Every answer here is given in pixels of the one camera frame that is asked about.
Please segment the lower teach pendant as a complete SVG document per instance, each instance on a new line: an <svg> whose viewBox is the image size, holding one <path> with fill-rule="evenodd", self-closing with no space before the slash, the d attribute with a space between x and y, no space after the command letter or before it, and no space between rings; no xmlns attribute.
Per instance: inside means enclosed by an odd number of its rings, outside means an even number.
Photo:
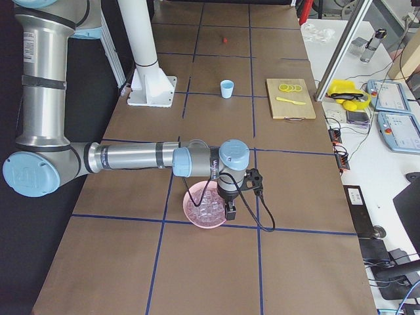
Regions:
<svg viewBox="0 0 420 315"><path fill-rule="evenodd" d="M379 112L377 122L393 152L419 154L419 123L413 114Z"/></svg>

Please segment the yellow plastic knife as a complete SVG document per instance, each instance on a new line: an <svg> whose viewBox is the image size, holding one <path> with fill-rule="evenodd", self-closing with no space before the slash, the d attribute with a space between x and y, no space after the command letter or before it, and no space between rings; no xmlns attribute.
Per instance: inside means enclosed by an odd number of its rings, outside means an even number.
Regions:
<svg viewBox="0 0 420 315"><path fill-rule="evenodd" d="M305 105L306 102L302 102L302 101L297 101L297 100L291 100L288 98L282 98L282 97L276 97L276 100L280 101L280 102L288 102L294 105Z"/></svg>

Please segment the pink bowl of ice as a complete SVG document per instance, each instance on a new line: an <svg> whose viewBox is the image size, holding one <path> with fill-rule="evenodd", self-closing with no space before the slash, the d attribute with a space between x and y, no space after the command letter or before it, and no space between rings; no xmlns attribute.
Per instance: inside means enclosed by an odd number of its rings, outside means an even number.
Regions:
<svg viewBox="0 0 420 315"><path fill-rule="evenodd" d="M189 188L183 199L186 218L200 228L216 228L226 222L224 200L217 192L217 183L201 181Z"/></svg>

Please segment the aluminium frame post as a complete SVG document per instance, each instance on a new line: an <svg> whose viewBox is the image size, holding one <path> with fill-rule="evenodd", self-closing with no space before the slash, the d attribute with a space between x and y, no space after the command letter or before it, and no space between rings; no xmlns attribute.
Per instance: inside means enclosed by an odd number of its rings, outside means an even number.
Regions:
<svg viewBox="0 0 420 315"><path fill-rule="evenodd" d="M339 39L339 42L332 54L331 60L325 69L322 79L318 85L316 93L314 95L315 101L321 102L326 95L327 88L329 87L335 73L337 72L340 63L342 62L345 53L350 47L350 42L353 36L359 28L359 25L363 22L363 19L373 3L373 0L358 0L354 10L352 11L348 22L343 30L343 33Z"/></svg>

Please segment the black orange connector strip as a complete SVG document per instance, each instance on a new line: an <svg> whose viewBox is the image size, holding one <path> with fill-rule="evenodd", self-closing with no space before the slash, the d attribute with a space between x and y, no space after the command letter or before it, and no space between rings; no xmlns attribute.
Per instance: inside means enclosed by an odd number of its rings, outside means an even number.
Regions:
<svg viewBox="0 0 420 315"><path fill-rule="evenodd" d="M340 172L349 171L350 165L348 162L348 154L343 151L336 151L335 152L335 159L337 162L338 169Z"/></svg>
<svg viewBox="0 0 420 315"><path fill-rule="evenodd" d="M328 133L329 133L330 140L334 145L342 144L340 129L329 128Z"/></svg>

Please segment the clear water bottle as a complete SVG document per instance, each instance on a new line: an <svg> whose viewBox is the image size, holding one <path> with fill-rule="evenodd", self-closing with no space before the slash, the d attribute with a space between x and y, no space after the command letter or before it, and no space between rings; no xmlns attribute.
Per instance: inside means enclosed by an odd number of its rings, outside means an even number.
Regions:
<svg viewBox="0 0 420 315"><path fill-rule="evenodd" d="M375 33L372 35L371 39L367 42L363 53L360 56L360 61L363 63L368 63L375 54L379 44L387 36L387 30L384 28L379 28L375 30Z"/></svg>

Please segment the light blue plastic cup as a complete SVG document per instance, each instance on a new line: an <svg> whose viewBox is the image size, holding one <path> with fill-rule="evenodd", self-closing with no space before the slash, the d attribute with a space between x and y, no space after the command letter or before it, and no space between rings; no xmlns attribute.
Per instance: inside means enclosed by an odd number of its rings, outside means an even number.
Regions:
<svg viewBox="0 0 420 315"><path fill-rule="evenodd" d="M234 90L233 81L229 79L225 79L220 82L220 94L223 98L225 99L230 98L232 96L233 90Z"/></svg>

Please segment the wooden cutting board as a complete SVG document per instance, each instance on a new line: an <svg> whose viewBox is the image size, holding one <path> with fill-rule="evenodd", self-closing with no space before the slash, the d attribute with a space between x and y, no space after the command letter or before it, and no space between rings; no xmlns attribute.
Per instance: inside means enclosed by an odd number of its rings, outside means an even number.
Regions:
<svg viewBox="0 0 420 315"><path fill-rule="evenodd" d="M301 85L303 90L301 92L283 92L278 88L281 84ZM301 121L316 118L312 99L304 79L266 79L266 88L273 119ZM288 102L280 102L276 100L277 96L306 102L306 104L294 105Z"/></svg>

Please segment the yellow cloth toy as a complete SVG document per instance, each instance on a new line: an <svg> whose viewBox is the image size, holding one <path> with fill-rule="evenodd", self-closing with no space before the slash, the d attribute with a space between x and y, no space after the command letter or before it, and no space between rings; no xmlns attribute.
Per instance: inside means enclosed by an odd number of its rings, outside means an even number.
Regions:
<svg viewBox="0 0 420 315"><path fill-rule="evenodd" d="M349 80L334 79L327 90L327 96L350 112L364 110L371 102L371 95L360 89Z"/></svg>

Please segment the upper teach pendant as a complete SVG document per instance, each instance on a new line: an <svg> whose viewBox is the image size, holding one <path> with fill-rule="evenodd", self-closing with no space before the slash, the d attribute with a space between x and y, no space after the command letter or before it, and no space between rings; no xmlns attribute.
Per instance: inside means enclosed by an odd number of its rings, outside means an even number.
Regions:
<svg viewBox="0 0 420 315"><path fill-rule="evenodd" d="M370 105L376 111L411 113L408 98L401 83L370 79L367 82L366 91L371 96Z"/></svg>

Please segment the crumpled clear plastic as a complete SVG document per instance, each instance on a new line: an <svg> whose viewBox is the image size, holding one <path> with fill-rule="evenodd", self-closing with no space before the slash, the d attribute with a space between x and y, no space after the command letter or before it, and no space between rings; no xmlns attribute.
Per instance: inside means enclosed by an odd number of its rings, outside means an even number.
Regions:
<svg viewBox="0 0 420 315"><path fill-rule="evenodd" d="M313 24L304 24L301 27L303 39L314 43L327 43L335 36L335 30L331 28L319 29Z"/></svg>

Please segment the white pillar with base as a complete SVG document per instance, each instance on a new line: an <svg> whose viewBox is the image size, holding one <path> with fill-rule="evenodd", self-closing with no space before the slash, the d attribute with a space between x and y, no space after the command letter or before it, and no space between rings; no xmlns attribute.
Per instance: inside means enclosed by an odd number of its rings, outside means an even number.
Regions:
<svg viewBox="0 0 420 315"><path fill-rule="evenodd" d="M159 66L147 2L122 0L118 5L135 62L127 103L171 107L177 78L166 75Z"/></svg>

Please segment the teach pendant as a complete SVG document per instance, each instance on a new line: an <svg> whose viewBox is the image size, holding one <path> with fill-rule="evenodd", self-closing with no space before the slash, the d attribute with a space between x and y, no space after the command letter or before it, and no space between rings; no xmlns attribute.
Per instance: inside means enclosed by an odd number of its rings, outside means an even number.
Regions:
<svg viewBox="0 0 420 315"><path fill-rule="evenodd" d="M371 96L370 105L376 111L411 113L408 98L401 83L370 79L367 82L366 91Z"/></svg>
<svg viewBox="0 0 420 315"><path fill-rule="evenodd" d="M413 114L379 112L377 122L393 152L419 154L419 123Z"/></svg>

